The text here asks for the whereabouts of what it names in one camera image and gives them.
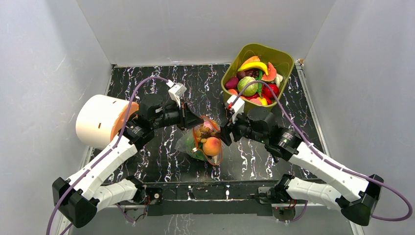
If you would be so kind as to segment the pink sweet potato toy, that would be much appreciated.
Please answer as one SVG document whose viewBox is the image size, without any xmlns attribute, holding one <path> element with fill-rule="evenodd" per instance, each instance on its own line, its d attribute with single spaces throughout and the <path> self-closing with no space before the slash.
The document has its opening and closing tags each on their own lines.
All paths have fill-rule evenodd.
<svg viewBox="0 0 415 235">
<path fill-rule="evenodd" d="M 211 124 L 211 123 L 210 123 L 210 121 L 208 121 L 208 120 L 205 120 L 205 121 L 204 121 L 203 126 L 204 126 L 205 128 L 209 128 L 210 130 L 212 130 L 212 129 L 213 129 L 212 124 Z"/>
</svg>

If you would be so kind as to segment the brown nuts cluster toy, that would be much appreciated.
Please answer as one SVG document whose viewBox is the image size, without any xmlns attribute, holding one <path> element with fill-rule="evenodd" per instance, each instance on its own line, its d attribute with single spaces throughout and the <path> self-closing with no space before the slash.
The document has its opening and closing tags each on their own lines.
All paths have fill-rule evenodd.
<svg viewBox="0 0 415 235">
<path fill-rule="evenodd" d="M 194 130 L 194 134 L 197 142 L 205 143 L 208 138 L 215 137 L 216 132 L 213 128 L 201 125 Z"/>
</svg>

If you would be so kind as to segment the orange pumpkin toy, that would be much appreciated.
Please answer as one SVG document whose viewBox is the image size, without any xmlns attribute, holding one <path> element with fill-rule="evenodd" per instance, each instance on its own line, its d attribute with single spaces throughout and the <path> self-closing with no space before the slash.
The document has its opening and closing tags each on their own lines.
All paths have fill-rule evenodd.
<svg viewBox="0 0 415 235">
<path fill-rule="evenodd" d="M 216 156 L 221 152 L 221 142 L 217 137 L 209 137 L 203 143 L 203 152 L 208 156 Z"/>
</svg>

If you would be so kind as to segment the clear zip top bag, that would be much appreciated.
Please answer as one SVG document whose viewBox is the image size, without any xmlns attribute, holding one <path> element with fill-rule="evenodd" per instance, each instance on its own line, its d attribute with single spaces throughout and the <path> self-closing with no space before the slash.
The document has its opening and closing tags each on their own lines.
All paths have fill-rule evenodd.
<svg viewBox="0 0 415 235">
<path fill-rule="evenodd" d="M 216 122 L 216 121 L 214 121 L 214 120 L 212 120 L 212 119 L 210 119 L 209 117 L 207 117 L 207 116 L 201 116 L 201 118 L 205 121 L 205 120 L 208 120 L 208 121 L 210 121 L 210 123 L 212 124 L 212 126 L 213 126 L 213 129 L 214 129 L 214 131 L 216 132 L 216 134 L 217 134 L 217 132 L 218 131 L 220 131 L 220 127 L 219 127 L 219 125 L 218 125 L 218 123 Z M 199 149 L 200 150 L 202 150 L 202 152 L 203 152 L 203 143 L 200 143 L 200 142 L 197 142 L 196 141 L 196 138 L 195 138 L 195 134 L 194 134 L 194 130 L 196 129 L 196 128 L 198 128 L 199 126 L 201 126 L 201 125 L 198 125 L 198 126 L 196 126 L 196 127 L 194 127 L 194 128 L 191 128 L 190 130 L 188 130 L 187 132 L 191 132 L 192 134 L 193 134 L 193 137 L 194 137 L 194 140 L 195 140 L 195 142 L 196 142 L 196 144 L 197 144 L 197 146 L 199 147 Z M 204 155 L 205 155 L 205 157 L 206 157 L 206 161 L 205 162 L 208 162 L 209 164 L 211 164 L 211 165 L 219 165 L 220 163 L 221 163 L 221 161 L 222 161 L 222 159 L 223 159 L 223 148 L 221 149 L 221 152 L 218 154 L 218 164 L 214 164 L 213 162 L 212 162 L 212 156 L 208 156 L 208 155 L 206 155 L 205 153 L 204 153 Z"/>
</svg>

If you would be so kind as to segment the green lettuce toy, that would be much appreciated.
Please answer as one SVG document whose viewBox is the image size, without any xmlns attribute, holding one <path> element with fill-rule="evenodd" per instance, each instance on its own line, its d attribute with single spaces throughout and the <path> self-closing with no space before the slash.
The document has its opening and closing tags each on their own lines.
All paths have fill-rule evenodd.
<svg viewBox="0 0 415 235">
<path fill-rule="evenodd" d="M 176 149 L 180 152 L 188 154 L 192 158 L 200 161 L 206 161 L 204 153 L 197 146 L 191 132 L 187 132 L 178 140 Z"/>
</svg>

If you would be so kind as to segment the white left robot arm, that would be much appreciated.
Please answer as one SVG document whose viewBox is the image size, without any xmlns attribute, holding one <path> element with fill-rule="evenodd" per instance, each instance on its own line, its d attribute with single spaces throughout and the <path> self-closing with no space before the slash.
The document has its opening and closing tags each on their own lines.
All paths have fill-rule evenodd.
<svg viewBox="0 0 415 235">
<path fill-rule="evenodd" d="M 173 125 L 186 130 L 203 123 L 184 102 L 164 102 L 161 96 L 150 94 L 142 103 L 140 110 L 135 102 L 98 94 L 82 107 L 76 120 L 77 136 L 100 149 L 100 154 L 52 185 L 54 205 L 73 226 L 84 227 L 100 210 L 119 202 L 142 203 L 147 189 L 134 176 L 109 186 L 104 181 L 151 141 L 155 130 Z"/>
</svg>

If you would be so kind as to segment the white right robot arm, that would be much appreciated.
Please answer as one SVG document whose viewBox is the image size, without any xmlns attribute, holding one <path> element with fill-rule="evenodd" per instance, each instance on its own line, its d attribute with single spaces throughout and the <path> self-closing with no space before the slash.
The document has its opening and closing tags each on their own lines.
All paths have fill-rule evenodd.
<svg viewBox="0 0 415 235">
<path fill-rule="evenodd" d="M 232 115 L 216 137 L 227 146 L 242 137 L 263 143 L 274 159 L 305 168 L 324 181 L 314 183 L 284 174 L 273 188 L 258 189 L 256 196 L 261 203 L 304 200 L 340 211 L 355 224 L 369 224 L 381 192 L 381 187 L 372 180 L 383 182 L 383 179 L 373 174 L 366 180 L 347 173 L 344 167 L 336 168 L 334 160 L 307 144 L 295 131 L 278 126 L 275 115 L 267 109 L 256 107 L 247 115 Z"/>
</svg>

